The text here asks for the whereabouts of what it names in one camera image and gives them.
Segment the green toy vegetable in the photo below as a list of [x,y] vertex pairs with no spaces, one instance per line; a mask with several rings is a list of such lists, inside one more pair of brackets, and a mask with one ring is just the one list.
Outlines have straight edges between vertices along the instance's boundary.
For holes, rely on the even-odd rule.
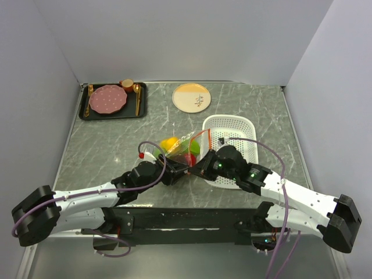
[[166,155],[166,153],[167,153],[167,150],[161,147],[160,149],[154,148],[152,154],[155,158],[158,158],[160,155]]

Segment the clear orange zip bag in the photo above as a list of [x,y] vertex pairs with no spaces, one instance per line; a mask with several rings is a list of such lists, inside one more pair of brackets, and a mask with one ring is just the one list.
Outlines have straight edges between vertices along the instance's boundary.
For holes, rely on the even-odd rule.
[[[166,154],[166,160],[167,161],[176,161],[176,162],[179,162],[179,163],[183,163],[183,160],[182,160],[181,156],[183,154],[191,154],[189,152],[189,146],[191,144],[191,141],[193,141],[193,140],[196,140],[199,143],[200,148],[201,148],[200,154],[198,156],[196,156],[196,164],[205,156],[206,152],[208,152],[208,150],[212,147],[210,129],[202,130],[200,132],[193,131],[193,132],[190,132],[186,135],[179,136],[177,138],[179,138],[180,141],[181,141],[180,152],[175,154],[175,155]],[[156,148],[156,147],[149,147],[149,148],[147,148],[147,151],[150,151],[151,153],[153,153],[154,148]],[[162,160],[162,155],[160,155],[157,159]]]

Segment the pink dotted plate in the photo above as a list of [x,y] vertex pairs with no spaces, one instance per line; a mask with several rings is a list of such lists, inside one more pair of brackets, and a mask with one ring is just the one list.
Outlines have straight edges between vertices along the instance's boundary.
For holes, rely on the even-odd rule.
[[127,103],[127,93],[118,85],[104,85],[96,89],[89,99],[90,108],[99,114],[110,115],[120,111]]

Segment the gold fork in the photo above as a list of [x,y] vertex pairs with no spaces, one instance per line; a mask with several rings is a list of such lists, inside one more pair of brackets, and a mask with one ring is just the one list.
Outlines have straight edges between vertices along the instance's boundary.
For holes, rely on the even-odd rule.
[[83,116],[88,117],[90,115],[90,97],[92,93],[94,92],[94,86],[92,84],[88,85],[88,95],[87,95],[87,105],[84,111]]

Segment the black serving tray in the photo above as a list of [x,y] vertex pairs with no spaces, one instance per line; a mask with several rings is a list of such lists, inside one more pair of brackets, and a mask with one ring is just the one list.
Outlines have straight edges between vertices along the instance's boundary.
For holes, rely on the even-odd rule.
[[[88,85],[89,84],[85,84],[82,87],[82,97],[81,97],[80,108],[79,108],[79,113],[78,113],[78,116],[81,120],[96,121],[96,120],[117,120],[117,119],[139,119],[139,118],[144,117],[147,114],[146,102],[147,102],[148,89],[145,83],[139,83],[139,85],[142,87],[139,116],[135,115],[137,96],[136,96],[136,93],[131,92],[131,93],[127,93],[127,103],[120,111],[116,113],[112,113],[110,115],[102,115],[97,112],[94,112],[90,108],[90,115],[88,117],[84,117],[83,114],[84,114],[84,111],[87,105]],[[113,84],[113,83],[93,84],[94,91],[100,87],[103,87],[104,85],[118,85],[119,87],[121,87],[120,84]]]

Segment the cream orange round plate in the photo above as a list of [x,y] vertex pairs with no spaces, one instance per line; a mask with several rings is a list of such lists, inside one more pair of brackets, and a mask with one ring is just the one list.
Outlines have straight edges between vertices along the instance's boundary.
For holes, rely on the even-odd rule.
[[172,94],[175,107],[185,113],[202,112],[210,105],[211,100],[209,90],[197,83],[181,84]]

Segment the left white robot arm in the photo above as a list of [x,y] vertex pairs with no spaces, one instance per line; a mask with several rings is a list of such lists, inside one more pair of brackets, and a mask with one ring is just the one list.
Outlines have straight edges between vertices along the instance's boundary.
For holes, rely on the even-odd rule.
[[128,204],[142,192],[162,183],[172,185],[189,167],[173,160],[143,160],[130,171],[102,185],[53,191],[44,185],[12,209],[13,237],[23,247],[38,244],[51,234],[74,229],[99,230],[107,234],[116,225],[107,210]]

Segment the yellow toy pear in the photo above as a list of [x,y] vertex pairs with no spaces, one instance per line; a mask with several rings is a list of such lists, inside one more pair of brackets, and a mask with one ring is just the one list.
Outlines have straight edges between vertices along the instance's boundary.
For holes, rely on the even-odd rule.
[[164,139],[160,143],[160,147],[164,150],[164,152],[168,155],[175,155],[180,152],[181,149],[181,141],[177,137],[171,137],[168,139]]

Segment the green toy leaf slice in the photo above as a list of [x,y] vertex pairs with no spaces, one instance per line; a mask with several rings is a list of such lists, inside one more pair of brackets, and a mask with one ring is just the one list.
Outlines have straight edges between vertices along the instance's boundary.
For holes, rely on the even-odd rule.
[[196,140],[191,141],[191,144],[189,146],[189,152],[194,155],[198,156],[200,154],[200,145]]

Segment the red toy fruit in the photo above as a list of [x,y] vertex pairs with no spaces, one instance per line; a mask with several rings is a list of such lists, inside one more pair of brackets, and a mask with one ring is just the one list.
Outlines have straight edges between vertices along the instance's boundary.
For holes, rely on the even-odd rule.
[[196,157],[193,154],[183,154],[181,158],[184,164],[189,166],[194,166],[196,164]]

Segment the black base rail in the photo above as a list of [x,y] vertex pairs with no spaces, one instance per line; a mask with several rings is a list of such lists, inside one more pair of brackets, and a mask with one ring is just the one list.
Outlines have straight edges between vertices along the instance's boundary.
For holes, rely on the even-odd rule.
[[103,208],[97,232],[112,234],[131,246],[234,243],[250,245],[252,234],[279,233],[283,225],[267,218],[271,202],[258,208]]

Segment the gold spoon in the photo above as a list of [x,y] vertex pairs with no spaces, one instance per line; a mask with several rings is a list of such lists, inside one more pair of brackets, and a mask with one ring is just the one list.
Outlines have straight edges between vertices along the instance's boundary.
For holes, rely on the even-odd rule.
[[133,91],[137,94],[140,93],[141,91],[141,86],[139,84],[134,84],[133,85]]

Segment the white perforated plastic basket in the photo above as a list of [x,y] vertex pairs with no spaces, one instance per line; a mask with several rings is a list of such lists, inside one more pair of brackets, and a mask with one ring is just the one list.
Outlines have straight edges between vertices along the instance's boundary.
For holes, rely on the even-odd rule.
[[259,163],[257,144],[251,142],[256,139],[253,123],[241,116],[211,115],[202,126],[207,132],[202,135],[201,155],[209,149],[215,151],[220,148],[219,138],[231,138],[228,144],[234,146],[248,163]]

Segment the orange cup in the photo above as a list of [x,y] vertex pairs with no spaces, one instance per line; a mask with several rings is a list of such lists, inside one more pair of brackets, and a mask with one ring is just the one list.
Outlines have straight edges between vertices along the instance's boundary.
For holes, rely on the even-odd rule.
[[120,80],[120,86],[125,90],[126,93],[133,92],[134,81],[130,78]]

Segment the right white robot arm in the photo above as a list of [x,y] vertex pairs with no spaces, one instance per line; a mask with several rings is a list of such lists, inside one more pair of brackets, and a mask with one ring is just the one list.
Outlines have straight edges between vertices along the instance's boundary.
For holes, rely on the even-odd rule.
[[352,198],[334,197],[295,184],[259,164],[248,163],[232,145],[207,154],[188,170],[204,180],[232,180],[245,192],[264,198],[240,227],[252,233],[285,228],[321,238],[331,248],[351,253],[362,218]]

